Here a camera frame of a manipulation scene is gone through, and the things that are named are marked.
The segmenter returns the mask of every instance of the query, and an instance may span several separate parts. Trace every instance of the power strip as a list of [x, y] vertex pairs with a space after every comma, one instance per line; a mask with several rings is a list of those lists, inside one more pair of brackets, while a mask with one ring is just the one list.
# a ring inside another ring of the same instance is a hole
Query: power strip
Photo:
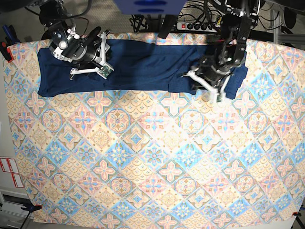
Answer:
[[203, 23], [199, 28], [197, 28], [196, 25], [199, 26], [199, 23], [194, 25], [193, 23], [177, 22], [176, 28], [182, 31], [203, 31], [218, 33], [215, 29], [209, 29], [207, 27], [207, 23]]

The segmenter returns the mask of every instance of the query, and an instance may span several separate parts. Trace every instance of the dark blue fabric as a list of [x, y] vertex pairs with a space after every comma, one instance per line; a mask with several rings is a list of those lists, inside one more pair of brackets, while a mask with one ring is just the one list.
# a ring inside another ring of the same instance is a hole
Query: dark blue fabric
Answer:
[[[108, 40], [112, 58], [108, 61], [114, 71], [105, 80], [96, 73], [75, 75], [70, 80], [71, 65], [54, 58], [48, 48], [40, 49], [38, 61], [41, 84], [38, 94], [53, 97], [72, 92], [105, 90], [163, 90], [173, 93], [196, 94], [192, 80], [181, 77], [204, 54], [213, 54], [214, 48], [205, 45], [159, 46], [130, 40]], [[234, 71], [225, 89], [234, 99], [246, 77], [247, 68]]]

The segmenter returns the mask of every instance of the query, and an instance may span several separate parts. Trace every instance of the floor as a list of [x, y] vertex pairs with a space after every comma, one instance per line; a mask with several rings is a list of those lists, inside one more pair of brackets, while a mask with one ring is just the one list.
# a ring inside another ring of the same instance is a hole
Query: floor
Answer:
[[[80, 13], [86, 7], [86, 1], [83, 0], [66, 0], [65, 5], [69, 12], [74, 14]], [[270, 5], [266, 4], [264, 9], [268, 9]], [[260, 11], [260, 15], [269, 19], [269, 12]], [[86, 16], [90, 20], [88, 31], [92, 30], [96, 26], [101, 26], [103, 29], [111, 29], [112, 32], [132, 32], [132, 27], [129, 22], [129, 15], [122, 15], [112, 0], [100, 0], [94, 1], [91, 11]], [[0, 24], [13, 25], [17, 32], [18, 38], [21, 42], [37, 41], [40, 40], [44, 33], [44, 27], [40, 24], [39, 18], [25, 9], [20, 9], [10, 13], [0, 14]], [[85, 22], [79, 20], [77, 22], [77, 30], [83, 31], [85, 28]], [[263, 27], [259, 25], [257, 30], [264, 31]], [[297, 24], [292, 29], [294, 33], [305, 33], [305, 16], [298, 15]], [[0, 40], [4, 40], [4, 32], [0, 30]], [[305, 214], [301, 217], [301, 220], [305, 222]], [[25, 226], [25, 229], [40, 228], [49, 229], [54, 225], [34, 223], [29, 220]], [[56, 228], [61, 229], [76, 229], [81, 227], [69, 226], [69, 225], [56, 225]], [[295, 222], [293, 229], [299, 229], [300, 226]]]

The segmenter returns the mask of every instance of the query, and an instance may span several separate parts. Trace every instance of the tablecloth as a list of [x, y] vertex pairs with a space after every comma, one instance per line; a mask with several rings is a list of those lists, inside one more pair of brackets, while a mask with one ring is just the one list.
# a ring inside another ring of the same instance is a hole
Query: tablecloth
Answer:
[[[112, 34], [162, 44], [203, 35]], [[34, 221], [108, 229], [221, 229], [286, 220], [305, 197], [305, 52], [248, 41], [237, 97], [105, 91], [42, 98], [39, 48], [10, 47], [4, 87]]]

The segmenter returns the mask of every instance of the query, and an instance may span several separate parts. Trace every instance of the table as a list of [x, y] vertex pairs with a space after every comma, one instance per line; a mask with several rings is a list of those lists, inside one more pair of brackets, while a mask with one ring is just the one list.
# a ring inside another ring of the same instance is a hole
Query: table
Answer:
[[[111, 34], [158, 45], [198, 34]], [[249, 40], [230, 103], [164, 91], [42, 98], [36, 53], [11, 46], [4, 86], [36, 222], [109, 229], [220, 229], [287, 220], [305, 197], [305, 52]]]

